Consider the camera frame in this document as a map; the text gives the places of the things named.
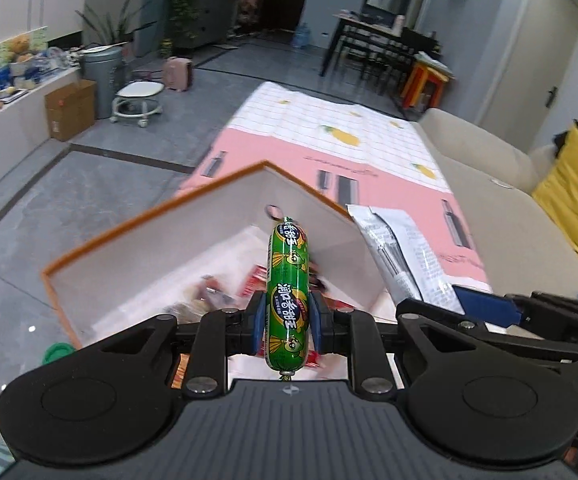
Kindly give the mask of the dark dining table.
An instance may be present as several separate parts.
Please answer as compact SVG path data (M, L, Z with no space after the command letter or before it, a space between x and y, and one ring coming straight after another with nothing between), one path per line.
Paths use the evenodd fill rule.
M400 32L367 23L354 14L339 12L337 26L326 50L319 76L324 77L330 65L337 68L342 58L359 62L361 77L373 75L382 82L382 90L393 84L403 90L413 73L416 55L424 53L436 61L440 43L434 35L426 36L404 27Z

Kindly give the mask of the blue water jug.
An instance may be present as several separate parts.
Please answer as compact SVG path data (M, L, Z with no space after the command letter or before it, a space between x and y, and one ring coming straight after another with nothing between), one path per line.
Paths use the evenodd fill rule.
M298 24L291 39L291 47L297 50L303 50L310 45L310 42L311 31L309 25L306 23Z

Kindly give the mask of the red braised meat packet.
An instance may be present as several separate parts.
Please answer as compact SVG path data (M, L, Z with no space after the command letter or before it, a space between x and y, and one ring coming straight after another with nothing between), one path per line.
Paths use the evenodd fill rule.
M256 264L241 283L237 296L248 301L255 292L265 292L267 289L267 269Z

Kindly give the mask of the grey trash bin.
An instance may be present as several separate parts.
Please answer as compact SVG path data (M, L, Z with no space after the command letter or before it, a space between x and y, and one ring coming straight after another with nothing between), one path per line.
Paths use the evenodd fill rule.
M116 96L116 76L122 73L123 60L120 46L98 46L81 51L84 79L94 81L95 115L97 119L111 116L112 101Z

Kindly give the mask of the orange white storage box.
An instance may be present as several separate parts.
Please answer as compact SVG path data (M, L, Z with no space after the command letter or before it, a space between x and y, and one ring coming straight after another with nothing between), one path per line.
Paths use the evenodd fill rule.
M50 263L47 297L81 348L182 304L203 278L235 296L265 266L278 207L306 232L330 297L370 310L385 285L351 217L287 171L260 162L151 208Z

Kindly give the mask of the green sausage stick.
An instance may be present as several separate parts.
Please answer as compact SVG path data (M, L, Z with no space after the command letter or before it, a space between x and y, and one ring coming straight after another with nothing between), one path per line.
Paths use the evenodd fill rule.
M309 353L309 244L301 226L285 217L269 237L266 278L265 361L290 382Z

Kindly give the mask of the potted green plant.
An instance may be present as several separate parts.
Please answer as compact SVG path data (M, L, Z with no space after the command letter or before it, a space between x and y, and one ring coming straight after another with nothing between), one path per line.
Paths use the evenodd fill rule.
M132 10L133 0L123 0L118 18L112 19L110 12L104 16L98 14L87 3L83 11L76 11L76 15L82 20L84 26L94 34L96 47L122 47L126 51L134 51L136 36L144 30L151 29L158 24L157 20L151 20L136 25L135 18L139 18L142 12L150 6L150 1L143 3L139 8Z

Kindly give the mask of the pink white tablecloth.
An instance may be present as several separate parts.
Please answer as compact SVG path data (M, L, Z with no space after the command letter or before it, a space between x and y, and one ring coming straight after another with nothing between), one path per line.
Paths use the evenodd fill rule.
M490 290L467 220L411 122L263 82L179 190L187 193L263 160L341 207L406 211L449 281Z

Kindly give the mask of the beige sofa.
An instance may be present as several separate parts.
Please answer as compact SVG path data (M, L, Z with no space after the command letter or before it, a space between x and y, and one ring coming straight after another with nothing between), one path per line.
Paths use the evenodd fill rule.
M531 196L554 166L554 144L526 154L438 108L414 127L455 195L493 292L577 296L577 255Z

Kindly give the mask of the orange stool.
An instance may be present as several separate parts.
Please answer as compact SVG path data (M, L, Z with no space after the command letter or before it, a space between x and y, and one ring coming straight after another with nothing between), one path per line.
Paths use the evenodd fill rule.
M423 97L423 91L430 89L428 108L438 107L445 87L452 81L452 76L438 70L437 68L417 61L407 79L405 87L401 93L402 106L407 110L418 105Z

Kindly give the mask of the white grey snack bag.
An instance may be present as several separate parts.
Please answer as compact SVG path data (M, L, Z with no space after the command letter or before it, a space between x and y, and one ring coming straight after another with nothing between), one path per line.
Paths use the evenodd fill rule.
M464 314L438 257L406 211L347 205L347 212L359 227L393 304L415 299Z

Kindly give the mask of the pink small suitcase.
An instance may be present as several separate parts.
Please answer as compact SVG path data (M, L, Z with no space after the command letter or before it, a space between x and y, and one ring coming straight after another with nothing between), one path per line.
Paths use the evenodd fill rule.
M162 82L170 90L187 91L193 84L193 63L189 58L171 56L163 64Z

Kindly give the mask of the brown cardboard box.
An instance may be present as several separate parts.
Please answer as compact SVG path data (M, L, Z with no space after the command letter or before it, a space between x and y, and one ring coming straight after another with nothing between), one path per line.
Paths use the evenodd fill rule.
M94 81L80 79L47 93L44 98L50 137L66 142L94 125Z

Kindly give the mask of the small clear braised egg packet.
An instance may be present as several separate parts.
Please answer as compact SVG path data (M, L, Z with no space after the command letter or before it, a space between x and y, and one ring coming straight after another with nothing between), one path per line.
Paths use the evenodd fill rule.
M237 301L213 275L204 275L188 287L181 299L165 307L164 312L175 316L179 324L197 323L207 313L236 308Z

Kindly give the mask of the white tv cabinet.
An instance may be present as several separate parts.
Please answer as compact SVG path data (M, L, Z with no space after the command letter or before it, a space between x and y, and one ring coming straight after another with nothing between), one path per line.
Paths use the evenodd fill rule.
M79 70L69 68L0 109L0 180L50 138L45 96L78 80Z

